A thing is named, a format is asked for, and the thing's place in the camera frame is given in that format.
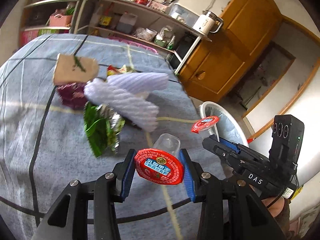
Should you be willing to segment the right hand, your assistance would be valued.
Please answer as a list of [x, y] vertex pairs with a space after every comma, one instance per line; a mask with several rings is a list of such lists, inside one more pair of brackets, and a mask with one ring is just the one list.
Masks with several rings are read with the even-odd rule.
[[[261, 201], [265, 206], [269, 206], [273, 201], [275, 200], [275, 197], [270, 197], [266, 199], [262, 199]], [[284, 207], [285, 199], [283, 197], [280, 197], [273, 205], [268, 207], [268, 211], [272, 215], [272, 217], [276, 217], [279, 215]]]

